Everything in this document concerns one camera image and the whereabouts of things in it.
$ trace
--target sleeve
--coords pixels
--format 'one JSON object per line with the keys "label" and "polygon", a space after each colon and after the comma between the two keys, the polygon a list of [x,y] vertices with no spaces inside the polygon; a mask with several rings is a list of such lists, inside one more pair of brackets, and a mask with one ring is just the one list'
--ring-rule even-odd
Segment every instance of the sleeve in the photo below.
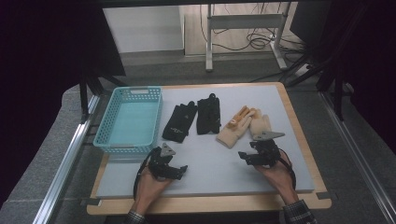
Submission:
{"label": "sleeve", "polygon": [[145,217],[137,214],[136,212],[130,211],[122,224],[148,224]]}
{"label": "sleeve", "polygon": [[303,200],[283,207],[283,211],[288,224],[318,224]]}

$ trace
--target glove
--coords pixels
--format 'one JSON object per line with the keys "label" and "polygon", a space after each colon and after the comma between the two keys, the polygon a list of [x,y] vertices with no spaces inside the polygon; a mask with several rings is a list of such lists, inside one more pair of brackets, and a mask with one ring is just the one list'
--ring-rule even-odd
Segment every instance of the glove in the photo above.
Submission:
{"label": "glove", "polygon": [[188,105],[176,105],[171,118],[163,130],[163,138],[182,143],[189,135],[189,129],[194,121],[197,106],[193,101]]}
{"label": "glove", "polygon": [[268,115],[262,115],[262,111],[256,108],[251,108],[250,111],[254,111],[249,126],[251,135],[259,135],[263,131],[271,132],[271,123]]}
{"label": "glove", "polygon": [[207,99],[198,101],[197,133],[219,133],[220,126],[219,98],[210,93]]}
{"label": "glove", "polygon": [[254,111],[250,111],[245,105],[233,116],[227,125],[219,132],[216,139],[228,148],[232,148],[236,141],[244,135],[251,122],[251,115]]}

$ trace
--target beige glove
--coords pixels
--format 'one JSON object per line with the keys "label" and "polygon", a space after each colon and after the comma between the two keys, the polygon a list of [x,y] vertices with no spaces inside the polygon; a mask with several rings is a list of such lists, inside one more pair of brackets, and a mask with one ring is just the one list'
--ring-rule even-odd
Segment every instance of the beige glove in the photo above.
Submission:
{"label": "beige glove", "polygon": [[244,135],[251,122],[254,111],[250,111],[245,105],[233,116],[227,125],[219,132],[216,139],[228,148],[232,148],[236,141]]}
{"label": "beige glove", "polygon": [[262,134],[263,131],[271,132],[271,123],[268,115],[263,115],[260,109],[251,108],[254,115],[251,116],[250,133],[252,136]]}

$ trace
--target basket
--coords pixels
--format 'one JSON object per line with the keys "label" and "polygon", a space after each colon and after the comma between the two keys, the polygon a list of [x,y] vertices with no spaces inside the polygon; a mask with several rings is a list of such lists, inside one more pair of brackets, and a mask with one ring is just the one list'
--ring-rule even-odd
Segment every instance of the basket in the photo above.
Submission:
{"label": "basket", "polygon": [[116,88],[93,145],[109,154],[148,154],[156,147],[162,106],[161,87]]}

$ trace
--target black glove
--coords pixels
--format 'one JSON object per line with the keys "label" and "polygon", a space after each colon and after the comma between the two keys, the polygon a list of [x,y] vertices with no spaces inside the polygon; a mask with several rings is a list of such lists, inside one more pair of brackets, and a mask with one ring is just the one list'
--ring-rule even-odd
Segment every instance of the black glove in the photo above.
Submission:
{"label": "black glove", "polygon": [[188,105],[176,105],[171,118],[163,130],[163,138],[182,143],[189,135],[189,129],[194,121],[197,106],[193,101]]}
{"label": "black glove", "polygon": [[198,134],[219,133],[220,126],[219,98],[214,93],[210,93],[209,98],[198,101],[197,132]]}

